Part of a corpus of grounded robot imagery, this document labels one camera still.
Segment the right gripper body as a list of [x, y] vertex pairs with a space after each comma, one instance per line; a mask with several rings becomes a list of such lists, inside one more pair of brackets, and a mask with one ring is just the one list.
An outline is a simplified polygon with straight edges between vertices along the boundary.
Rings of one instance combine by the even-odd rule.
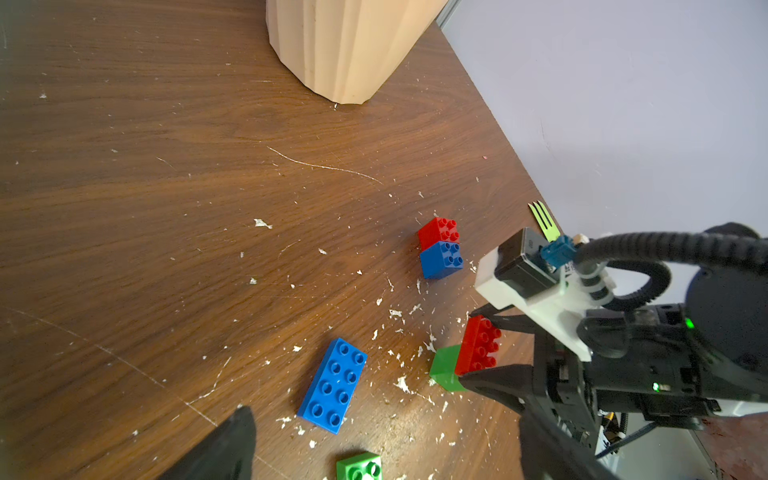
[[578, 329], [593, 346], [587, 362], [538, 334], [534, 400], [588, 450], [607, 449], [610, 413], [639, 413], [658, 428], [700, 430], [703, 418], [719, 412], [715, 380], [694, 351], [683, 305], [590, 310]]

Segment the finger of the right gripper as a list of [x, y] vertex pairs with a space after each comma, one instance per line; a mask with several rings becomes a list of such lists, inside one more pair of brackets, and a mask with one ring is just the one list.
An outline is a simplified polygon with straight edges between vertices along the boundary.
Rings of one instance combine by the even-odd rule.
[[459, 377], [461, 385], [490, 398], [517, 414], [523, 414], [533, 392], [533, 366], [507, 365], [469, 372]]
[[503, 331], [518, 332], [522, 334], [535, 334], [537, 324], [524, 314], [502, 315], [502, 311], [488, 303], [473, 310], [470, 318], [481, 316], [488, 319], [496, 328]]

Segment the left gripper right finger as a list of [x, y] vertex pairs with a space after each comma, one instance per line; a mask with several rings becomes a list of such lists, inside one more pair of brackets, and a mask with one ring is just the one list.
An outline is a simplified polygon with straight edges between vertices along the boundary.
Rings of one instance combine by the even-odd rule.
[[525, 479], [615, 480], [617, 476], [538, 410], [525, 410], [519, 424]]

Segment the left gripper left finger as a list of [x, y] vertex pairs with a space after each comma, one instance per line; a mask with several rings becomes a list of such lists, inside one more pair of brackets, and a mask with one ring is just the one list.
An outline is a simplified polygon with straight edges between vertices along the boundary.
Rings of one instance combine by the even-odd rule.
[[256, 441], [252, 410], [239, 407], [159, 479], [250, 480]]

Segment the long red lego brick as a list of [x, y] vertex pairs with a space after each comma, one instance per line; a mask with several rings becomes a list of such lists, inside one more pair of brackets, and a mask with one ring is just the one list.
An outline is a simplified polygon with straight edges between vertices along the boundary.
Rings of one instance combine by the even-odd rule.
[[455, 374], [465, 374], [494, 368], [499, 350], [497, 340], [502, 333], [488, 318], [475, 316], [468, 320], [455, 366]]

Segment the green lego brick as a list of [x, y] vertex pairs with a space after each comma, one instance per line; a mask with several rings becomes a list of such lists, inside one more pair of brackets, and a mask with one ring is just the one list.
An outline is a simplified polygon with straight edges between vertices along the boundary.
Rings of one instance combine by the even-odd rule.
[[336, 463], [337, 480], [382, 480], [381, 457], [366, 452]]
[[448, 392], [463, 392], [466, 388], [455, 373], [461, 346], [453, 345], [436, 350], [430, 368], [430, 378]]

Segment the small blue lego brick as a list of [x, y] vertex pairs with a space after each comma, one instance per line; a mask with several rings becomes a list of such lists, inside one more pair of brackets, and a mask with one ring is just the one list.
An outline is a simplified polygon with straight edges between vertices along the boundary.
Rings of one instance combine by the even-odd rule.
[[420, 253], [423, 276], [429, 280], [445, 278], [464, 267], [460, 244], [438, 241]]

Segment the long blue lego brick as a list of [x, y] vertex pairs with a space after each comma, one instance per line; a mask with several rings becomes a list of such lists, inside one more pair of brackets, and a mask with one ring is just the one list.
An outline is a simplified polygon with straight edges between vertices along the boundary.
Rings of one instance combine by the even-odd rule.
[[337, 435], [367, 358], [345, 340], [333, 340], [299, 407], [298, 416]]

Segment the small red lego brick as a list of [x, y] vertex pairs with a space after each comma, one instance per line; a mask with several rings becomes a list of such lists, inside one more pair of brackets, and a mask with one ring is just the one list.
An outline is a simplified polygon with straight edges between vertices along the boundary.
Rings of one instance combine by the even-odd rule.
[[418, 231], [419, 244], [426, 251], [438, 242], [459, 243], [457, 222], [452, 219], [435, 217]]

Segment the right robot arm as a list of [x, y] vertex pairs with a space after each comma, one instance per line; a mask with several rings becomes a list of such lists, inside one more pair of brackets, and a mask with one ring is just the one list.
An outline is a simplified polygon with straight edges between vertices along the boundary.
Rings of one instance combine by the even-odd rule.
[[767, 410], [767, 242], [740, 224], [549, 241], [485, 255], [460, 384], [541, 410], [594, 448], [605, 415], [698, 430]]

